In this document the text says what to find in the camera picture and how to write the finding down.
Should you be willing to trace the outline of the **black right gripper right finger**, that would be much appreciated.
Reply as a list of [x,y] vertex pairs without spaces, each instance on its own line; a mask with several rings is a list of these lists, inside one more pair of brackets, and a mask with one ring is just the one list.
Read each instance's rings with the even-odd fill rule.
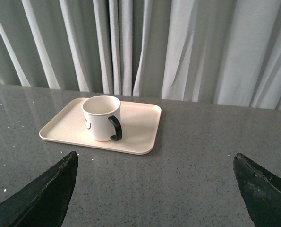
[[281,227],[281,178],[241,153],[233,170],[246,209],[256,227]]

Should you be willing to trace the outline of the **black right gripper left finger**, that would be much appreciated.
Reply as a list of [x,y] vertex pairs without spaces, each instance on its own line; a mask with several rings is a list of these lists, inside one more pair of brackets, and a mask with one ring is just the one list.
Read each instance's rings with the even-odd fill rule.
[[60,227],[76,184],[72,151],[0,204],[0,227]]

